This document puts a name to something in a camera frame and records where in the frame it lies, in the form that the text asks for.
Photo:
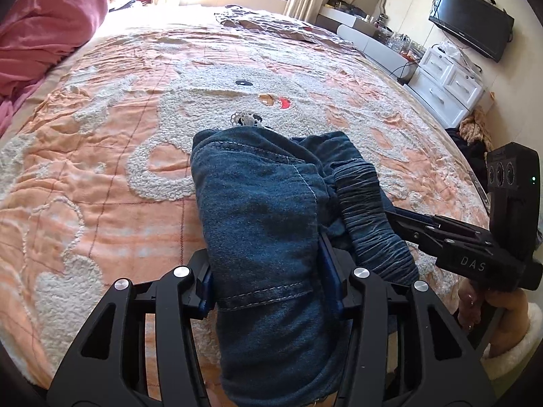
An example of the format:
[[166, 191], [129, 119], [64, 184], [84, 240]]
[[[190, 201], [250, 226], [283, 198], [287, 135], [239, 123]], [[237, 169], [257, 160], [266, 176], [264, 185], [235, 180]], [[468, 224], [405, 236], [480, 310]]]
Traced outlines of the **white low tv bench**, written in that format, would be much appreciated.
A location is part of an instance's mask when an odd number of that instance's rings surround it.
[[403, 83], [411, 80], [418, 66], [416, 62], [406, 59], [378, 40], [351, 27], [340, 25], [337, 28], [337, 35], [343, 40], [353, 43], [354, 48], [366, 58], [379, 64]]

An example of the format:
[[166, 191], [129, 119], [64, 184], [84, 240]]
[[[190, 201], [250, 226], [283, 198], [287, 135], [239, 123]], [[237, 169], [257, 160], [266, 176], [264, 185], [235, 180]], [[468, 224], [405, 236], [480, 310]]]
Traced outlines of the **green jacket sleeve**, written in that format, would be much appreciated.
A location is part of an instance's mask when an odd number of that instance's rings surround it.
[[481, 364], [490, 379], [497, 398], [503, 396], [512, 387], [541, 342], [541, 308], [536, 303], [529, 302], [527, 315], [529, 327], [520, 343], [509, 351], [495, 357], [490, 357], [490, 346], [487, 346], [481, 358]]

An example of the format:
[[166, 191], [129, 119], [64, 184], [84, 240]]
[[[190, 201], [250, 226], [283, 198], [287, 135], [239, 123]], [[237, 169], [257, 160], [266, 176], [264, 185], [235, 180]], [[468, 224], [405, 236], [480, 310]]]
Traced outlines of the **pink crumpled blanket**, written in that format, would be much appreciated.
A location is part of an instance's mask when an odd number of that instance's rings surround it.
[[16, 0], [1, 21], [1, 131], [47, 72], [86, 44], [109, 0]]

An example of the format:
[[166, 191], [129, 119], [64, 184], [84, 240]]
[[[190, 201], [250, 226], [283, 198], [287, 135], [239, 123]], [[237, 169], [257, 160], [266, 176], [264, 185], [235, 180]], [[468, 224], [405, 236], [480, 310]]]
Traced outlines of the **pile of clothes on chair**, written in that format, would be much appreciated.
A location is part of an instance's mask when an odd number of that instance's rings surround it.
[[446, 132], [468, 161], [483, 190], [487, 192], [486, 155], [493, 150], [493, 145], [486, 126], [486, 114], [481, 108], [475, 108], [457, 127], [448, 128]]

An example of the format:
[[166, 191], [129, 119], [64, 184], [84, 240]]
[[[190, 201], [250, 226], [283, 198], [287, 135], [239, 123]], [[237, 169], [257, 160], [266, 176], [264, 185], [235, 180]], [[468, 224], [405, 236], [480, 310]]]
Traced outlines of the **blue denim lace-trimmed pants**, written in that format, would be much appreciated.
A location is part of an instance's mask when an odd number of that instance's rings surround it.
[[239, 406], [306, 406], [337, 390], [350, 326], [318, 275], [318, 237], [383, 280], [419, 276], [375, 167], [340, 131], [198, 132], [190, 158], [212, 269], [222, 386]]

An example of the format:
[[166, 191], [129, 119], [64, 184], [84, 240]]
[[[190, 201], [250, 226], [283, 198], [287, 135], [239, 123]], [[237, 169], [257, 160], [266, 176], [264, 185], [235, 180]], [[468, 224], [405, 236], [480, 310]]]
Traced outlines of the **black flat screen television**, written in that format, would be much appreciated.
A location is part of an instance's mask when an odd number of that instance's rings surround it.
[[429, 21], [494, 62], [513, 39], [514, 18], [486, 0], [433, 0]]

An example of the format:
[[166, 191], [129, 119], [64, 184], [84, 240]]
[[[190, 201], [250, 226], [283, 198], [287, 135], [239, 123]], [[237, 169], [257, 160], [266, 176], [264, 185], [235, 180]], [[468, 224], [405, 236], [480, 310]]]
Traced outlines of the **white drawer cabinet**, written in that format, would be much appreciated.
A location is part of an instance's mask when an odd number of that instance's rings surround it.
[[481, 78], [467, 66], [468, 58], [450, 42], [427, 49], [409, 87], [445, 128], [456, 128], [486, 95]]

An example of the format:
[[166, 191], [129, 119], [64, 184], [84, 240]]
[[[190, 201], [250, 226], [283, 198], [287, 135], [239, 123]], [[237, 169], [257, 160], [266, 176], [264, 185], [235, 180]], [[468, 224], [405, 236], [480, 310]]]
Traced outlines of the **orange plush bear bedspread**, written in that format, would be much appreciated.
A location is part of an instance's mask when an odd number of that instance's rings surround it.
[[395, 205], [489, 221], [446, 131], [352, 43], [238, 6], [111, 13], [1, 140], [1, 343], [28, 383], [50, 385], [112, 280], [203, 246], [192, 139], [240, 113], [286, 137], [343, 131]]

